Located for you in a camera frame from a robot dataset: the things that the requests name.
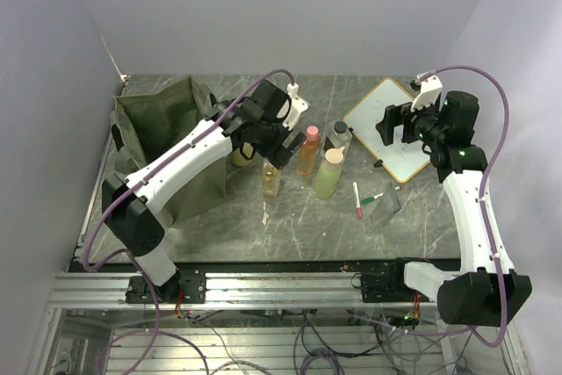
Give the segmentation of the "amber liquid clear bottle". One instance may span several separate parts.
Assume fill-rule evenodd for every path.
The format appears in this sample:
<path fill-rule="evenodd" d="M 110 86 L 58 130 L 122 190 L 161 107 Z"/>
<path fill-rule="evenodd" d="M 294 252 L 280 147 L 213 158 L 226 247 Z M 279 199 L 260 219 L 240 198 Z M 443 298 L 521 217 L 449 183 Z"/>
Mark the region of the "amber liquid clear bottle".
<path fill-rule="evenodd" d="M 281 170 L 273 166 L 267 159 L 263 161 L 262 181 L 263 199 L 266 202 L 273 202 L 277 199 L 280 186 Z"/>

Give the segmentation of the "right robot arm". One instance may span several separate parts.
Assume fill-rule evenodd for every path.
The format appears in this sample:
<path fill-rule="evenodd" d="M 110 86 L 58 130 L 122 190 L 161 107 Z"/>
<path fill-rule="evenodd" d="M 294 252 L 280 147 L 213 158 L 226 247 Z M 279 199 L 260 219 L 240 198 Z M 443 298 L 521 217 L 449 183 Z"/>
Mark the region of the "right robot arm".
<path fill-rule="evenodd" d="M 393 143 L 397 126 L 403 128 L 403 142 L 421 141 L 453 211 L 459 272 L 407 261 L 387 279 L 387 291 L 399 301 L 421 293 L 436 303 L 448 324 L 503 328 L 530 296 L 532 284 L 516 272 L 494 219 L 486 180 L 491 166 L 472 142 L 479 100 L 453 90 L 442 101 L 421 109 L 412 103 L 388 105 L 376 129 L 386 146 Z"/>

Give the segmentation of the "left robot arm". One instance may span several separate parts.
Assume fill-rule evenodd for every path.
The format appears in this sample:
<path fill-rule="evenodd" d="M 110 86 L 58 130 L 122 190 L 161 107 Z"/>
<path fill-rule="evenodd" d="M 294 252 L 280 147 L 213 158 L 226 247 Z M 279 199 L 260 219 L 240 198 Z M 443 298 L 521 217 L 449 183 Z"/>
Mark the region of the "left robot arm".
<path fill-rule="evenodd" d="M 282 169 L 305 140 L 292 130 L 308 107 L 296 83 L 281 90 L 262 80 L 250 96 L 214 105 L 149 165 L 126 179 L 104 180 L 102 221 L 148 277 L 148 291 L 156 300 L 174 301 L 182 290 L 181 273 L 164 248 L 165 229 L 157 218 L 164 206 L 192 179 L 246 144 Z"/>

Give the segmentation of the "orange bottle pink cap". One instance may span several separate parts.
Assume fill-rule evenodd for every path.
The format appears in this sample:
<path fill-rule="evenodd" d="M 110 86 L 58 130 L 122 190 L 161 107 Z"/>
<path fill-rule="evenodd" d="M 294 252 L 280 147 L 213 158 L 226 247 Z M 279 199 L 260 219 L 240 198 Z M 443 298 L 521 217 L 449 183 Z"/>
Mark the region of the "orange bottle pink cap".
<path fill-rule="evenodd" d="M 312 173 L 320 142 L 319 128 L 309 126 L 306 129 L 306 140 L 299 151 L 298 173 L 301 176 L 308 176 Z"/>

